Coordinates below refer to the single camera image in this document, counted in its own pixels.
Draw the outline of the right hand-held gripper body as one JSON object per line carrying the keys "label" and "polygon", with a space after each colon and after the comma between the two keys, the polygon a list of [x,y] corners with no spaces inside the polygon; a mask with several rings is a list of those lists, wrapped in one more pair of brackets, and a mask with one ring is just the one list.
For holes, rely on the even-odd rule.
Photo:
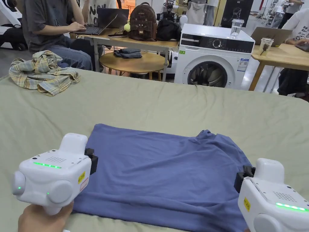
{"label": "right hand-held gripper body", "polygon": [[238,206],[251,232],[309,231],[309,203],[284,179],[284,166],[266,158],[236,174]]}

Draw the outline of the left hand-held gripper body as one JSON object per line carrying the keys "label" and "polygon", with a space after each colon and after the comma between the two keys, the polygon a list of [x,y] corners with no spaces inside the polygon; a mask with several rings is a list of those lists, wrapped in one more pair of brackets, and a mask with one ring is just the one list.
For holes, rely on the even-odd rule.
{"label": "left hand-held gripper body", "polygon": [[21,202],[42,206],[48,215],[58,214],[96,172],[98,157],[87,142],[85,135],[67,133],[59,149],[21,162],[13,175],[12,194]]}

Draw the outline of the person's left hand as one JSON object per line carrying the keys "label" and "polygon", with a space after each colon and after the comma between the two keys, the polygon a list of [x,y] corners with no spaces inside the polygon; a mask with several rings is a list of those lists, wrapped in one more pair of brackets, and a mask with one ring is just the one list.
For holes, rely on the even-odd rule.
{"label": "person's left hand", "polygon": [[42,206],[29,205],[18,219],[18,232],[62,232],[73,210],[72,201],[56,215],[48,215]]}

